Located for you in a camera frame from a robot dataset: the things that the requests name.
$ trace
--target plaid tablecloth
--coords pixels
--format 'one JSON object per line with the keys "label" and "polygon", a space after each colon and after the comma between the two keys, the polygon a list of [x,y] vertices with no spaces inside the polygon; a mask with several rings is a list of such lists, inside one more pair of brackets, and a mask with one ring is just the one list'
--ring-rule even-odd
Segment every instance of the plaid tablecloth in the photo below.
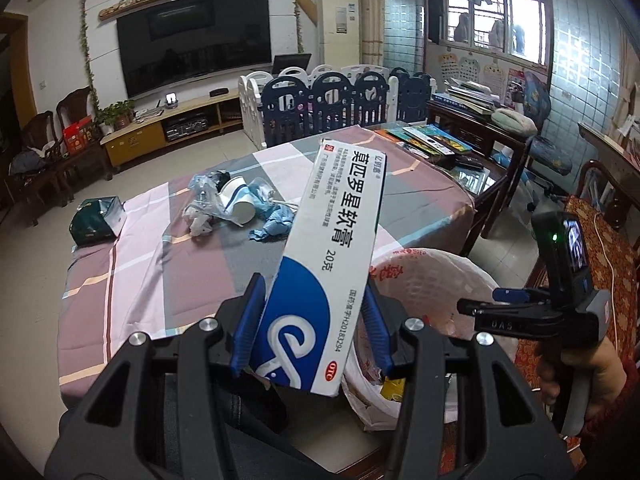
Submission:
{"label": "plaid tablecloth", "polygon": [[[247,182],[262,177],[280,200],[298,202],[321,138],[385,152],[387,171],[374,258],[398,248],[462,249],[474,207],[448,175],[418,161],[383,137],[353,126],[230,160],[205,170],[227,170]],[[84,395],[132,332],[162,338],[215,314],[240,296],[254,272],[268,283],[284,240],[248,239],[244,228],[219,222],[211,236],[191,238],[182,210],[193,199],[186,175],[125,204],[127,221],[115,243],[75,250],[58,327],[58,374],[63,400]]]}

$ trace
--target yellow package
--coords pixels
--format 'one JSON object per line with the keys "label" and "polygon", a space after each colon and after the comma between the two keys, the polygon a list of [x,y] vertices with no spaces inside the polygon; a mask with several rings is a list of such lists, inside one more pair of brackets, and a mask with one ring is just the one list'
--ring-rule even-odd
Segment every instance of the yellow package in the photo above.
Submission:
{"label": "yellow package", "polygon": [[382,390],[380,390],[380,394],[385,397],[386,400],[394,400],[395,402],[402,402],[403,393],[404,379],[397,379],[395,381],[385,379],[384,384],[382,384]]}

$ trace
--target white plastic bag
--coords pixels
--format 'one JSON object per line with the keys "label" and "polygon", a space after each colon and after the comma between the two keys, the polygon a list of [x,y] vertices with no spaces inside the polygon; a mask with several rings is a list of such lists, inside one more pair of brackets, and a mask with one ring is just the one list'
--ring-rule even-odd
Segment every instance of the white plastic bag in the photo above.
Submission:
{"label": "white plastic bag", "polygon": [[[498,287],[494,279],[469,259],[436,249],[404,249],[382,256],[372,263],[371,272],[380,294],[402,301],[409,316],[427,319],[431,326],[449,336],[471,339],[474,320],[458,313],[460,298],[492,301]],[[515,360],[518,340],[497,336],[509,358]],[[353,345],[342,377],[342,389],[365,430],[393,430],[400,413],[400,402],[380,395],[366,330],[358,320]],[[445,422],[458,414],[455,378],[445,402]]]}

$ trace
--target wooden cabinet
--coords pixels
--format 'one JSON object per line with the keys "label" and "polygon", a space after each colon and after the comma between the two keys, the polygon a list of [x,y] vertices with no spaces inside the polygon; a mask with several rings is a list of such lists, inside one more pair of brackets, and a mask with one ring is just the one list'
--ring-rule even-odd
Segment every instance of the wooden cabinet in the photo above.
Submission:
{"label": "wooden cabinet", "polygon": [[[196,110],[214,108],[215,116],[210,121],[210,127],[203,132],[181,137],[172,142],[167,142],[162,126],[166,120],[180,118]],[[240,101],[238,92],[233,91],[217,97],[201,97],[181,102],[177,108],[164,110],[161,115],[147,120],[145,123],[133,123],[112,134],[105,136],[100,144],[109,154],[112,166],[120,166],[139,156],[160,150],[167,146],[173,146],[193,137],[204,136],[212,132],[225,133],[226,128],[242,126]]]}
{"label": "wooden cabinet", "polygon": [[142,126],[140,129],[110,140],[104,145],[112,166],[120,166],[165,146],[166,140],[159,122]]}

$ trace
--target glass block wall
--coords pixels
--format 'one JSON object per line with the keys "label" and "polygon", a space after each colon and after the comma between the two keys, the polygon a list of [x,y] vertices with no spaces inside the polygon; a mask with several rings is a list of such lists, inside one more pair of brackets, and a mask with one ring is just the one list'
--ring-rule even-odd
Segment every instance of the glass block wall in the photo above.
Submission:
{"label": "glass block wall", "polygon": [[424,19],[424,0],[385,0],[386,67],[422,71]]}
{"label": "glass block wall", "polygon": [[553,0],[554,63],[551,113],[543,135],[571,156],[568,176],[535,164],[568,192],[578,184],[580,168],[596,149],[578,133],[578,122],[606,131],[620,84],[620,33],[614,11],[604,0]]}

